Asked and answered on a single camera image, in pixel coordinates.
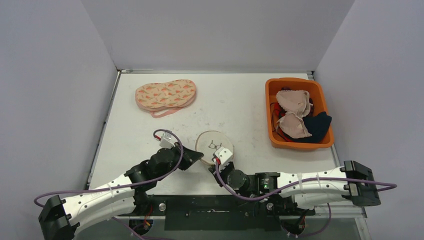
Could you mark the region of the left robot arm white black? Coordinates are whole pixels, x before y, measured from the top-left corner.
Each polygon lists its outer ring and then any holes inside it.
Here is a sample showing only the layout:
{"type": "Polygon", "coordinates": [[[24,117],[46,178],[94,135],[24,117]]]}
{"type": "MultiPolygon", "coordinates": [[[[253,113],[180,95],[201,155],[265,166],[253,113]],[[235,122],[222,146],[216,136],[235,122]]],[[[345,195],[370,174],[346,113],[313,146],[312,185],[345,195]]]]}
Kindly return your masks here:
{"type": "Polygon", "coordinates": [[[147,191],[156,187],[159,178],[175,169],[185,171],[202,157],[202,152],[176,143],[93,191],[50,197],[38,217],[44,239],[72,240],[82,230],[112,217],[149,213],[153,207],[147,191]]]}

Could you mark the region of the floral mesh laundry bag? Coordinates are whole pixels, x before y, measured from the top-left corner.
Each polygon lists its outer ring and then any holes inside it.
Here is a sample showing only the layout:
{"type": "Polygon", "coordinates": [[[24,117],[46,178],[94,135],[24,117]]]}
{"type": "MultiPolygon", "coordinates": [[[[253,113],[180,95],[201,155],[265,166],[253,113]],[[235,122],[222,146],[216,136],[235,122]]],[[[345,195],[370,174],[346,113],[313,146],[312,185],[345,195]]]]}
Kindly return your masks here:
{"type": "Polygon", "coordinates": [[[135,103],[153,118],[162,118],[188,107],[196,99],[197,86],[189,79],[154,82],[135,90],[135,103]]]}

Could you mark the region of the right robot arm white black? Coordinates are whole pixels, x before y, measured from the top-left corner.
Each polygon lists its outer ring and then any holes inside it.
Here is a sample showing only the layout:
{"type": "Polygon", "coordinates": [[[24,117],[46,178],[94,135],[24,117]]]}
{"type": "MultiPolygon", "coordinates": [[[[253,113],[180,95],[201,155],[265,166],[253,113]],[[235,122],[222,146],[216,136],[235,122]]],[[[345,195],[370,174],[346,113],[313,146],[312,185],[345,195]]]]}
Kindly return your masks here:
{"type": "Polygon", "coordinates": [[[341,167],[309,173],[259,172],[245,174],[232,162],[216,171],[208,169],[220,187],[249,202],[283,200],[290,215],[301,209],[333,202],[350,201],[359,207],[381,204],[373,171],[356,161],[345,161],[341,167]]]}

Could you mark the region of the beige pink lace bra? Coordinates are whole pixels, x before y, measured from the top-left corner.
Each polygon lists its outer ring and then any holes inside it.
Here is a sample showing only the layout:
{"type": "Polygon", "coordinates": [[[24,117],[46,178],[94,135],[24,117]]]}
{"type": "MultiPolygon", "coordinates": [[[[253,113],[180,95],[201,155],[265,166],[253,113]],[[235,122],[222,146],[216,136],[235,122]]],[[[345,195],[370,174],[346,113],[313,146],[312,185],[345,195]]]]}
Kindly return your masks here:
{"type": "Polygon", "coordinates": [[[280,90],[276,100],[285,111],[277,122],[283,133],[292,139],[311,137],[303,118],[311,112],[310,93],[306,90],[280,90]]]}

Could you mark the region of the round white mesh laundry bag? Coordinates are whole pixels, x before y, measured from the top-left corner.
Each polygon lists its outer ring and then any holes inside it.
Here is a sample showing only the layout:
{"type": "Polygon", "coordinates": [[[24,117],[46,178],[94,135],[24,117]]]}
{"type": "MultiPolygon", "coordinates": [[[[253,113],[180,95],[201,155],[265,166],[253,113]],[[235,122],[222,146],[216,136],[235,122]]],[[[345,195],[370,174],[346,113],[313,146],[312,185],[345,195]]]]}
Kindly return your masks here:
{"type": "Polygon", "coordinates": [[[208,167],[214,165],[214,153],[221,147],[235,153],[231,140],[224,133],[216,130],[202,132],[195,142],[195,151],[204,154],[200,161],[208,167]]]}

